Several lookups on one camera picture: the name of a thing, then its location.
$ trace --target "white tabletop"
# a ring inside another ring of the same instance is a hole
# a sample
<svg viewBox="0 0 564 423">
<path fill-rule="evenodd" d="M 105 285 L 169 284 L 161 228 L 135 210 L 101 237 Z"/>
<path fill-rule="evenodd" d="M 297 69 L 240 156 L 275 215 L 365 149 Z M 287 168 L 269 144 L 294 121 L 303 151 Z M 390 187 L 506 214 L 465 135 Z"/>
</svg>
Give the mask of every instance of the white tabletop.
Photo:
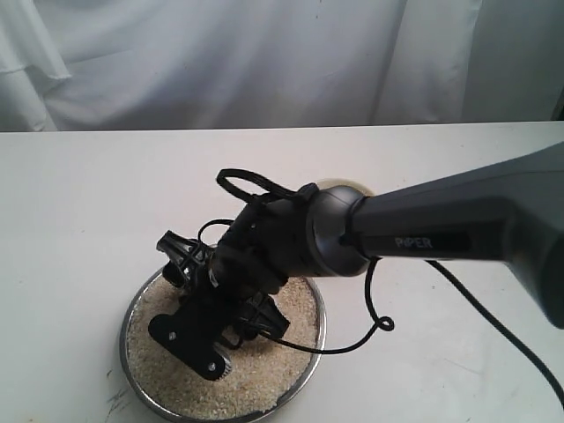
<svg viewBox="0 0 564 423">
<path fill-rule="evenodd" d="M 222 167 L 294 189 L 343 177 L 383 193 L 562 140 L 564 122 L 1 134 L 2 421 L 161 421 L 128 390 L 117 333 L 136 290 L 166 262 L 160 236 L 193 236 L 240 210 L 215 184 Z M 564 333 L 503 265 L 448 267 L 564 382 Z M 351 344 L 369 326 L 361 284 L 318 280 L 328 346 Z M 270 421 L 562 421 L 537 370 L 429 266 L 384 260 L 374 293 L 396 330 L 323 357 Z"/>
</svg>

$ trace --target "white curtain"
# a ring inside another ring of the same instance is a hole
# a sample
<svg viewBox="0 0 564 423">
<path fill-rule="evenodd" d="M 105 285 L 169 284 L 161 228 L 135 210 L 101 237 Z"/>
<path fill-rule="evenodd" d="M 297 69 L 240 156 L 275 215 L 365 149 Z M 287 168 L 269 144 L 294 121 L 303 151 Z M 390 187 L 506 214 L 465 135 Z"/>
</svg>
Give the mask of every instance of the white curtain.
<svg viewBox="0 0 564 423">
<path fill-rule="evenodd" d="M 0 63 L 42 52 L 4 130 L 547 120 L 564 86 L 561 0 L 2 1 Z"/>
</svg>

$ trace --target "round metal tray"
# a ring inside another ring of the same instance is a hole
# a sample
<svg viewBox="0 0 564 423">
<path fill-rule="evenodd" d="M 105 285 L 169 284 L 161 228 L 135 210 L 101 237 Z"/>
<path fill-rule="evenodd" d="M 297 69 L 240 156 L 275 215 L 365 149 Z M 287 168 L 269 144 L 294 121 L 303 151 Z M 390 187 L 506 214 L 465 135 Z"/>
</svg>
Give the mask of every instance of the round metal tray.
<svg viewBox="0 0 564 423">
<path fill-rule="evenodd" d="M 131 318 L 133 313 L 137 308 L 137 302 L 141 295 L 149 288 L 149 286 L 155 282 L 162 274 L 162 269 L 157 271 L 154 275 L 149 278 L 149 280 L 143 284 L 141 289 L 137 292 L 133 300 L 131 301 L 130 306 L 125 313 L 125 317 L 122 323 L 122 329 L 120 332 L 120 339 L 119 339 L 119 348 L 120 348 L 120 361 L 122 363 L 123 372 L 127 378 L 128 383 L 130 384 L 133 391 L 137 394 L 139 399 L 147 405 L 151 410 L 159 414 L 160 417 L 167 419 L 169 421 L 178 422 L 178 423 L 209 423 L 211 421 L 221 421 L 223 423 L 249 423 L 252 421 L 260 420 L 269 414 L 275 412 L 278 408 L 282 405 L 287 404 L 295 395 L 300 392 L 300 390 L 304 387 L 304 385 L 308 382 L 311 375 L 314 373 L 317 364 L 319 363 L 319 359 L 321 359 L 321 355 L 319 354 L 312 354 L 311 360 L 308 363 L 308 366 L 295 382 L 295 384 L 286 392 L 284 393 L 279 399 L 278 402 L 274 407 L 266 412 L 252 412 L 250 414 L 246 414 L 244 416 L 235 417 L 232 419 L 218 419 L 218 420 L 208 420 L 208 419 L 194 419 L 187 416 L 182 416 L 175 412 L 171 412 L 166 408 L 162 407 L 160 404 L 155 402 L 139 385 L 139 383 L 135 380 L 133 375 L 130 371 L 130 363 L 129 363 L 129 356 L 128 356 L 128 348 L 127 348 L 127 334 L 130 329 L 131 325 Z M 323 298 L 319 289 L 315 285 L 315 282 L 310 279 L 306 278 L 308 282 L 309 289 L 314 296 L 315 304 L 316 304 L 316 319 L 315 324 L 317 328 L 317 337 L 315 341 L 315 348 L 323 348 L 325 346 L 325 305 L 323 304 Z"/>
</svg>

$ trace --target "rice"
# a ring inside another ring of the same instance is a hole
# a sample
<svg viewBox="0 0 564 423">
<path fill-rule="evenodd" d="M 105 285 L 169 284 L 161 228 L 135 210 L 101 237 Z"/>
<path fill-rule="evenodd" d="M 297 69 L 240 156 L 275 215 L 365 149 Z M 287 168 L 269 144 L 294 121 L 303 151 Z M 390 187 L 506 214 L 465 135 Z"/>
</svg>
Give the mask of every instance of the rice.
<svg viewBox="0 0 564 423">
<path fill-rule="evenodd" d="M 154 341 L 147 330 L 160 313 L 178 308 L 179 291 L 157 278 L 137 301 L 127 334 L 130 372 L 146 394 L 163 408 L 192 419 L 231 419 L 266 412 L 305 371 L 311 354 L 258 337 L 228 351 L 233 370 L 223 379 L 206 381 Z M 284 339 L 315 346 L 315 298 L 303 278 L 290 278 L 275 296 L 291 322 Z"/>
</svg>

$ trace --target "white fabric backdrop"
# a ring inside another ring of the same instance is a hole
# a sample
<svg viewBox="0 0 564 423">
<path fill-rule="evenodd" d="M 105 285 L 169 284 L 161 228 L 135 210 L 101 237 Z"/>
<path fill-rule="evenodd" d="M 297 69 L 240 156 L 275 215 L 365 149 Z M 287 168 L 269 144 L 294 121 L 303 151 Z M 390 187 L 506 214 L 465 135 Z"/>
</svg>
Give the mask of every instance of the white fabric backdrop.
<svg viewBox="0 0 564 423">
<path fill-rule="evenodd" d="M 4 0 L 22 1 L 33 6 Z M 42 95 L 60 130 L 547 120 L 564 86 L 561 0 L 35 5 L 42 23 L 28 27 L 48 31 L 36 46 L 63 66 L 43 72 L 71 78 L 19 88 L 3 74 L 0 111 L 13 117 L 0 129 L 40 130 Z M 0 60 L 29 49 L 10 19 Z"/>
</svg>

